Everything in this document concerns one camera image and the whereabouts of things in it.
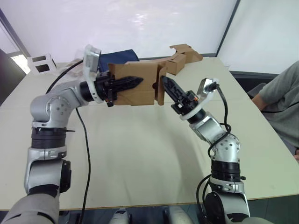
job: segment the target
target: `gray t-shirt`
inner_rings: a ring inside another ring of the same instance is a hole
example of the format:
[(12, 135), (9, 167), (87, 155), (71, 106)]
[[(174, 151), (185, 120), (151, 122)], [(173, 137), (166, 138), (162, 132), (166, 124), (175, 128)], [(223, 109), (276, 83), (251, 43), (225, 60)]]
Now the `gray t-shirt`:
[(299, 61), (265, 85), (259, 94), (270, 104), (263, 111), (283, 111), (263, 113), (275, 131), (299, 147)]

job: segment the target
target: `white wall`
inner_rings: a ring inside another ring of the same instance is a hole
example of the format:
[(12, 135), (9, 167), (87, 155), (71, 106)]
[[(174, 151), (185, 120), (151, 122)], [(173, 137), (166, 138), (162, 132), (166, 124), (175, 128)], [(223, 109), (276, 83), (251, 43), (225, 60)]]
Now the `white wall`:
[(88, 43), (102, 53), (133, 49), (169, 56), (188, 43), (215, 53), (235, 0), (1, 0), (0, 7), (32, 56), (72, 60)]
[(219, 57), (229, 70), (265, 73), (299, 60), (299, 0), (242, 0)]
[(18, 47), (14, 44), (14, 41), (10, 38), (5, 28), (0, 22), (0, 49), (5, 53), (13, 53), (19, 51)]

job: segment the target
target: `navy bag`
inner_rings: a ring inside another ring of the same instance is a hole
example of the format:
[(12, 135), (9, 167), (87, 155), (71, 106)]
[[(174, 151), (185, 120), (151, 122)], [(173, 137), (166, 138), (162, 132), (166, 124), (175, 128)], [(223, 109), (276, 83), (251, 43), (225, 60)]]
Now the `navy bag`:
[(100, 55), (99, 71), (104, 72), (109, 70), (108, 68), (109, 63), (124, 64), (126, 62), (136, 62), (136, 61), (139, 61), (139, 58), (137, 57), (136, 53), (132, 49)]

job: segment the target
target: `cardboard piece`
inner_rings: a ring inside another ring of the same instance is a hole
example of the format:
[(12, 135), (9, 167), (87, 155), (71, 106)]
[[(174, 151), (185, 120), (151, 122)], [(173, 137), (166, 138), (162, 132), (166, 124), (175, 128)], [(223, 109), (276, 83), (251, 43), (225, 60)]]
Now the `cardboard piece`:
[(142, 77), (143, 81), (135, 88), (117, 93), (115, 105), (159, 105), (164, 104), (164, 88), (161, 76), (166, 76), (166, 68), (157, 63), (128, 62), (109, 64), (109, 70), (115, 79), (126, 76)]
[(176, 53), (173, 55), (173, 59), (167, 60), (165, 66), (167, 67), (167, 72), (176, 75), (185, 67), (186, 55)]
[(170, 48), (174, 48), (177, 53), (186, 55), (186, 63), (199, 62), (202, 60), (202, 55), (193, 50), (191, 46), (187, 44), (172, 45)]

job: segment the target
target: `small white box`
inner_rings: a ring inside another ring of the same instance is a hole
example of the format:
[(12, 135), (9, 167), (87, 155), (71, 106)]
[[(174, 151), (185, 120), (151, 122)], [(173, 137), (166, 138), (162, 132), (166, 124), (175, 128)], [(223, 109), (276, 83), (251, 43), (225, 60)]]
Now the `small white box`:
[(50, 54), (39, 57), (28, 57), (27, 60), (28, 67), (36, 75), (57, 70), (56, 64)]

